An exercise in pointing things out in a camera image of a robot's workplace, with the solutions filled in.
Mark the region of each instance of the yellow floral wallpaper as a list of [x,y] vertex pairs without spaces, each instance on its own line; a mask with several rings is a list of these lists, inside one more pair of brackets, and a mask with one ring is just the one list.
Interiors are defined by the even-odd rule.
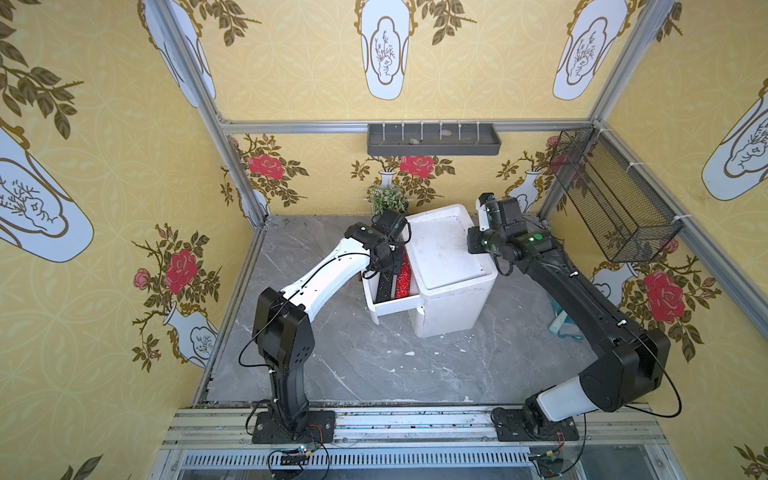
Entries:
[[[592,2],[592,9],[613,12],[613,35],[620,27],[626,33],[612,44],[614,37],[580,49],[584,64],[567,69],[589,73],[569,81],[591,83],[563,100],[567,95],[555,97],[553,83],[574,10],[590,3],[583,0],[238,0],[236,12],[253,22],[237,23],[222,8],[219,20],[212,19],[205,6],[230,2],[178,1],[191,12],[196,5],[217,106],[225,118],[240,121],[584,118],[641,10],[637,0],[627,0],[630,8],[624,0]],[[582,23],[596,15],[592,9]],[[376,24],[367,12],[395,19],[400,40],[388,42],[402,48],[363,56],[361,45],[382,40],[371,36]],[[588,27],[579,24],[574,35]]]
[[685,2],[608,122],[768,293],[766,22],[760,0]]
[[[610,292],[609,300],[671,338],[667,371],[680,390],[683,412],[658,420],[685,475],[742,478],[743,468],[757,458],[753,453],[755,460],[746,460],[749,454],[743,458],[733,447],[744,450],[746,443],[759,455],[765,444],[768,342],[682,241],[668,245],[654,262],[612,265],[575,210],[555,213],[551,225],[579,270]],[[677,409],[667,381],[644,400],[655,412]]]
[[0,17],[0,210],[17,212],[0,225],[22,245],[0,241],[3,476],[146,478],[253,231],[136,2],[6,0]]
[[[527,192],[530,210],[554,178],[546,155],[559,133],[502,132],[494,157],[370,157],[364,134],[235,135],[233,145],[258,201],[272,214],[370,214],[366,192],[384,177],[406,190],[410,213],[451,204],[475,212],[483,192],[515,188]],[[219,201],[234,204],[225,192],[226,184]]]

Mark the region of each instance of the open drawer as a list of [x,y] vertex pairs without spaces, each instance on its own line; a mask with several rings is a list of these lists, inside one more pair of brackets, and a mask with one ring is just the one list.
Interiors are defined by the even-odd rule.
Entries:
[[362,288],[366,292],[366,304],[368,311],[371,314],[371,320],[376,325],[379,325],[379,317],[381,315],[389,315],[390,313],[403,312],[405,310],[415,309],[422,306],[422,298],[419,295],[419,288],[416,286],[415,276],[411,275],[411,295],[405,298],[399,298],[397,300],[390,300],[389,302],[374,303],[376,298],[376,289],[379,287],[379,274],[373,276],[368,280],[362,279]]

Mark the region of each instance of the black metal plate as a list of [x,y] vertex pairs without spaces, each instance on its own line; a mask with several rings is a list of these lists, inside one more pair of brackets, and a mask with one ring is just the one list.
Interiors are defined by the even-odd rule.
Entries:
[[308,429],[302,436],[294,440],[291,438],[290,434],[275,421],[269,412],[261,412],[256,417],[256,427],[253,430],[253,443],[270,444],[311,442],[312,435],[314,435],[316,441],[319,441],[319,432],[315,427],[310,427],[310,425],[317,425],[321,430],[323,430],[323,443],[331,443],[333,440],[333,431],[336,429],[336,413],[331,410],[310,410],[306,425]]
[[[530,436],[525,431],[523,412],[520,409],[493,409],[492,418],[495,420],[496,437],[500,442],[557,442],[557,429],[553,435]],[[560,422],[560,430],[567,442],[579,440],[578,430],[571,417]]]

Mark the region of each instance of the metal grille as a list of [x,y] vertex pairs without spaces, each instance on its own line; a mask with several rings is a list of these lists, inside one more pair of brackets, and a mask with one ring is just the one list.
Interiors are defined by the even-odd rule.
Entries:
[[[405,448],[364,448],[329,449],[332,469],[367,468],[434,468],[434,467],[530,467],[528,447],[405,447]],[[190,450],[184,458],[183,467],[194,470],[266,470],[267,449],[249,449],[244,452],[232,450]],[[272,470],[295,469],[295,466],[280,464],[279,452],[270,460]],[[320,449],[303,465],[309,469],[325,469],[328,458]]]
[[550,169],[611,262],[646,262],[683,222],[600,132],[561,132]]

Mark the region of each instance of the wire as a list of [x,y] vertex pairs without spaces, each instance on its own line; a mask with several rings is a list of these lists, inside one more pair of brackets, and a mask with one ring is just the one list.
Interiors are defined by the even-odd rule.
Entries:
[[656,364],[659,365],[659,367],[661,368],[661,371],[664,373],[664,376],[666,376],[667,380],[669,380],[670,385],[672,385],[672,390],[674,390],[674,394],[677,397],[677,411],[675,413],[673,413],[672,415],[664,415],[662,413],[648,412],[647,410],[639,409],[638,407],[633,407],[632,405],[625,405],[625,406],[627,408],[629,408],[629,409],[637,410],[638,412],[647,413],[648,415],[653,415],[654,417],[662,417],[662,418],[665,418],[665,419],[673,419],[673,418],[675,418],[676,416],[678,416],[683,411],[683,400],[680,398],[680,392],[677,391],[677,387],[675,386],[674,382],[672,381],[672,378],[670,378],[669,373],[667,373],[667,370],[664,369],[664,366],[661,365],[661,362],[659,362],[659,359],[650,350],[648,345],[646,345],[645,342],[643,342],[643,340],[641,340],[639,336],[635,335],[632,330],[628,329],[624,325],[621,325],[621,326],[623,326],[625,330],[627,330],[629,333],[631,333],[632,336],[634,338],[636,338],[638,342],[642,343],[643,346],[645,347],[645,349],[648,350],[648,353],[650,353],[650,356],[652,356],[654,358],[654,360],[656,360]]

